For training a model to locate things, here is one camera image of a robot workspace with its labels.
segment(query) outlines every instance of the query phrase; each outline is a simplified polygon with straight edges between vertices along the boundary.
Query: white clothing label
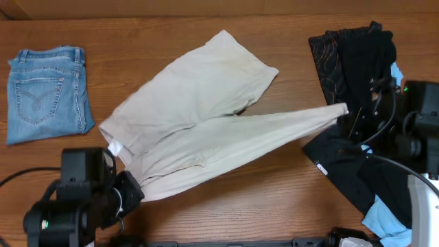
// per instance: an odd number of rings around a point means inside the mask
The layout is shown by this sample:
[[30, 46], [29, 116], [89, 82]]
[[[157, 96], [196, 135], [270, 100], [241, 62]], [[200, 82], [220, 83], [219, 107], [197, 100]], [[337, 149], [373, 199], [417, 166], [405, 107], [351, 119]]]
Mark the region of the white clothing label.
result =
[[123, 145], [122, 143], [116, 141], [116, 140], [112, 140], [110, 145], [108, 146], [108, 150], [110, 150], [111, 154], [114, 157], [117, 157], [117, 155], [119, 155], [119, 153], [122, 151]]
[[317, 163], [316, 167], [317, 167], [320, 171], [322, 171], [323, 174], [324, 174], [325, 176], [328, 175], [328, 171], [327, 171], [327, 170], [326, 170], [326, 169], [325, 169], [320, 163]]

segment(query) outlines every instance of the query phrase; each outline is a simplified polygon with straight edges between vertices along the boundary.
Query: clothing pile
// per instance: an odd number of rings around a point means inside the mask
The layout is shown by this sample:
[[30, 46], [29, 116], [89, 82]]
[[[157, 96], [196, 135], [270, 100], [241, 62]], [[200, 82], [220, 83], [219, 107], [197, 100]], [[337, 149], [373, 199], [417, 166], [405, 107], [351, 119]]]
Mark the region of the clothing pile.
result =
[[[10, 64], [8, 144], [93, 127], [82, 49], [23, 50]], [[259, 100], [277, 73], [221, 31], [166, 66], [99, 129], [140, 184], [143, 200], [166, 198], [321, 131], [348, 113], [340, 103], [236, 116]]]
[[[143, 200], [175, 195], [325, 130], [303, 148], [305, 153], [366, 215], [364, 224], [383, 244], [406, 243], [412, 224], [407, 174], [340, 154], [352, 144], [334, 125], [370, 101], [370, 80], [391, 75], [402, 80], [392, 33], [372, 22], [327, 31], [309, 44], [329, 106], [237, 116], [259, 100], [278, 70], [226, 31], [177, 58], [118, 106], [99, 129], [108, 149], [140, 184]], [[9, 63], [8, 145], [85, 134], [94, 126], [83, 49], [25, 49]], [[383, 219], [395, 227], [383, 226]]]
[[[396, 78], [401, 91], [403, 74], [396, 60], [392, 32], [381, 24], [327, 31], [309, 38], [309, 45], [328, 105], [346, 102], [354, 113], [370, 102], [370, 81]], [[304, 148], [305, 154], [366, 218], [363, 223], [381, 237], [385, 247], [407, 246], [412, 235], [412, 205], [407, 174], [394, 166], [339, 152], [354, 145], [342, 138], [340, 126], [320, 133]]]

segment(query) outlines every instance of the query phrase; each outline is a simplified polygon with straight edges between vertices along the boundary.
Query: light blue fabric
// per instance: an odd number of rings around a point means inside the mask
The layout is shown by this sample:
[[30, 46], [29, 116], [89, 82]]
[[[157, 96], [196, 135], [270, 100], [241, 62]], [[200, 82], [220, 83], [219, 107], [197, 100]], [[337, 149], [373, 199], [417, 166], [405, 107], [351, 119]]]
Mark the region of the light blue fabric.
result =
[[[361, 149], [364, 151], [366, 149], [370, 148], [369, 145], [361, 145]], [[371, 149], [369, 149], [366, 153], [368, 154], [373, 154], [373, 151]]]
[[381, 238], [384, 247], [406, 247], [412, 242], [412, 230], [401, 224], [378, 196], [363, 225]]
[[396, 62], [392, 63], [392, 66], [390, 67], [390, 74], [392, 77], [396, 78], [396, 85], [401, 86], [401, 81], [403, 80], [404, 75], [399, 71]]
[[6, 144], [87, 133], [95, 122], [86, 90], [84, 50], [22, 50], [8, 79]]

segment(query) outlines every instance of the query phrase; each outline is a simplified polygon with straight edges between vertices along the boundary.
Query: white tag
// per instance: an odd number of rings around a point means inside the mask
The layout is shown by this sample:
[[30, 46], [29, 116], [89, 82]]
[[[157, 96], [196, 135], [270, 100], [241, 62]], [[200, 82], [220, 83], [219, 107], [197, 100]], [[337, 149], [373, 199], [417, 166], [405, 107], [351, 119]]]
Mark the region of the white tag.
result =
[[87, 244], [85, 247], [95, 247], [95, 242], [93, 241], [93, 242]]
[[123, 148], [122, 143], [114, 139], [110, 142], [110, 145], [108, 146], [108, 150], [110, 150], [111, 154], [114, 157], [117, 157], [117, 155], [122, 151], [122, 148]]
[[326, 176], [326, 175], [328, 175], [328, 171], [320, 164], [320, 163], [317, 163], [316, 164], [316, 167], [320, 170], [320, 171], [322, 171], [323, 172], [323, 174]]

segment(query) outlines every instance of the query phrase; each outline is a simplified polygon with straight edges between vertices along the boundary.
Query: wood grain surface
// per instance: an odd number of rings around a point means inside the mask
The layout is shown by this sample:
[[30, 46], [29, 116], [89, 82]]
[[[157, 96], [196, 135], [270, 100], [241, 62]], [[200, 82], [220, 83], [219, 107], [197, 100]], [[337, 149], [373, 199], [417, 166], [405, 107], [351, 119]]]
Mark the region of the wood grain surface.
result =
[[0, 21], [6, 21], [8, 18], [0, 11]]
[[0, 0], [14, 20], [439, 12], [436, 0]]
[[[88, 94], [97, 124], [142, 84], [221, 30], [280, 73], [244, 115], [324, 106], [307, 39], [326, 30], [383, 23], [394, 33], [406, 78], [439, 81], [439, 15], [298, 15], [0, 22], [0, 179], [36, 166], [60, 166], [63, 148], [106, 146], [87, 135], [7, 147], [8, 59], [20, 49], [58, 45], [86, 51]], [[302, 153], [309, 138], [283, 147], [184, 193], [143, 203], [126, 218], [128, 233], [150, 241], [210, 242], [321, 236], [333, 226], [367, 231], [363, 215]], [[0, 188], [0, 235], [25, 245], [22, 221], [57, 172], [36, 172]], [[98, 231], [108, 239], [118, 226]]]

